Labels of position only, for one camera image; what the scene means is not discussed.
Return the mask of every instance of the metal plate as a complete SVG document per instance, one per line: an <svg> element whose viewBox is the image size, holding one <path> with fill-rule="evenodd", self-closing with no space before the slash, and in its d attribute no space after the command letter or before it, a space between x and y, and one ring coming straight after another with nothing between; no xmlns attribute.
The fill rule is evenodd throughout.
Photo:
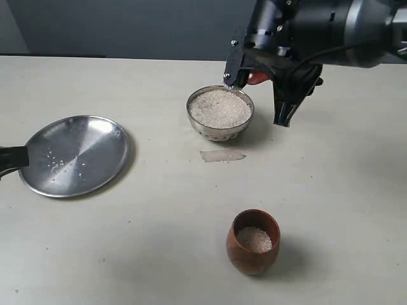
<svg viewBox="0 0 407 305"><path fill-rule="evenodd" d="M94 191L125 166L130 141L110 119L73 116L54 122L27 143L30 166L23 182L44 196L66 198Z"/></svg>

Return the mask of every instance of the black cable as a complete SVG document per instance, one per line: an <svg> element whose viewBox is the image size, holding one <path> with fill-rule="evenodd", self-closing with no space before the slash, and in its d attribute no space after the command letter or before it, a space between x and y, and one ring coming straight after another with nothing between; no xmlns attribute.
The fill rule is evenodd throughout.
<svg viewBox="0 0 407 305"><path fill-rule="evenodd" d="M327 49L327 50L324 50L324 51L321 51L321 52L318 52L318 53L315 53L315 54L309 56L308 58L306 58L306 59L302 60L301 62L299 62L298 65L296 65L294 67L294 69L289 72L289 74L287 75L287 78L286 78L285 90L287 90L288 81L290 80L291 76L293 76L293 74L295 72L297 72L303 65L309 63L311 60L314 60L314 59L316 59L318 57L325 56L325 55L328 55L328 54L331 54L331 53L335 53L335 52L339 52L339 51L346 51L346 50L358 48L358 47L361 47L361 46L368 46L370 44L380 44L380 42L373 40L373 41L365 41L363 43L347 44L345 46L337 46L335 48L330 48L330 49Z"/></svg>

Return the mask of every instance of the black handle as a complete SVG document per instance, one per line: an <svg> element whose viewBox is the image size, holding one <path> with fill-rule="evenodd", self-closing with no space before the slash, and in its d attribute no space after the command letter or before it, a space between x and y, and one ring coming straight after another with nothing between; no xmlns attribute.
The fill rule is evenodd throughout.
<svg viewBox="0 0 407 305"><path fill-rule="evenodd" d="M0 147L0 179L8 173L29 165L27 146Z"/></svg>

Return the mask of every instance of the gray wall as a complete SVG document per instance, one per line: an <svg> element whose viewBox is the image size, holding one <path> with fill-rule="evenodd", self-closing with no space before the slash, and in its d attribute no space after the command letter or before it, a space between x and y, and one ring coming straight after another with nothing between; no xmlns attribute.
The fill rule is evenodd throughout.
<svg viewBox="0 0 407 305"><path fill-rule="evenodd" d="M33 53L226 58L255 0L9 0Z"/></svg>
<svg viewBox="0 0 407 305"><path fill-rule="evenodd" d="M0 0L0 53L28 53L6 0Z"/></svg>

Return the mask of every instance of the bowl rim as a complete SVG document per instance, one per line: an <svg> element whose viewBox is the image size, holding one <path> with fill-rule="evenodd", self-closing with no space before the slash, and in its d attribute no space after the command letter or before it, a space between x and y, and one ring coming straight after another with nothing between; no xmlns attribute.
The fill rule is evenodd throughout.
<svg viewBox="0 0 407 305"><path fill-rule="evenodd" d="M248 213L248 212L258 212L258 213L261 213L261 214L265 215L266 217L268 217L268 218L275 224L275 226L276 226L276 228L277 228L277 232L278 232L278 235L277 235L277 242L275 243L275 245L272 245L272 248L269 249L269 251L256 253L256 252L250 251L249 249L245 248L241 243L239 243L239 241L238 241L238 239L237 239L237 236L236 236L236 232L235 232L235 224L236 224L237 219L238 219L242 214ZM241 249L243 249L244 251L246 251L247 253L250 253L250 254L256 254L256 255L268 254L268 253L270 253L271 251L275 250L275 247L280 244L281 232L280 232L279 224L277 223L277 221L276 221L269 213L267 213L267 212L265 212L265 211L262 211L262 210L258 210L258 209L256 209L256 208L251 208L251 209L248 209L248 210L244 210L244 211L241 211L239 214L237 214L237 216L235 217L235 219L233 220L233 222L232 222L232 224L231 224L231 231L232 231L233 239L235 240L236 244L239 245L239 247L240 247Z"/></svg>
<svg viewBox="0 0 407 305"><path fill-rule="evenodd" d="M230 93L232 93L232 94L234 94L234 92L239 92L239 93L242 94L244 97L246 97L247 100L251 103L251 104L249 105L245 100L243 100L241 97L239 97L238 95L235 94L238 98L242 99L242 100L249 106L249 108L251 109L251 115L250 115L250 117L249 117L246 121L244 121L242 124L237 125L237 126L233 126L233 127L229 127L229 128L215 128L215 127L209 127L209 126L207 126L207 125L205 125L205 124L202 124L201 122L198 122L198 121L192 116L192 114L191 114L191 112L190 112L189 105L192 103L193 100L195 100L195 99L200 95L200 94L197 94L197 93L199 93L200 91L205 90L205 89L209 89L209 90L208 90L208 91L205 91L205 92L202 92L201 94L204 94L204 93L207 93L207 92L210 92L210 91L216 91L216 90L221 90L221 91L224 91L224 92L230 92ZM254 116L254 102L252 101L252 99L250 98L250 96L248 96L248 95L247 95L246 93L244 93L242 90L233 91L233 90L228 90L228 89L226 89L224 86L221 86L221 85L212 85L212 86L202 87L201 89L198 89L198 90L194 91L194 92L190 95L190 97L188 97L188 100L186 101L186 111L187 111L187 113L188 113L188 116L189 116L194 122L196 122L197 124L199 124L199 125L201 125L201 126L203 126L203 127L205 127L205 128L209 128L209 129L212 129L212 130L231 130L231 129L235 129L235 128L242 127L242 126L244 126L245 124L250 123L250 121L252 120L252 118L253 118L253 116Z"/></svg>

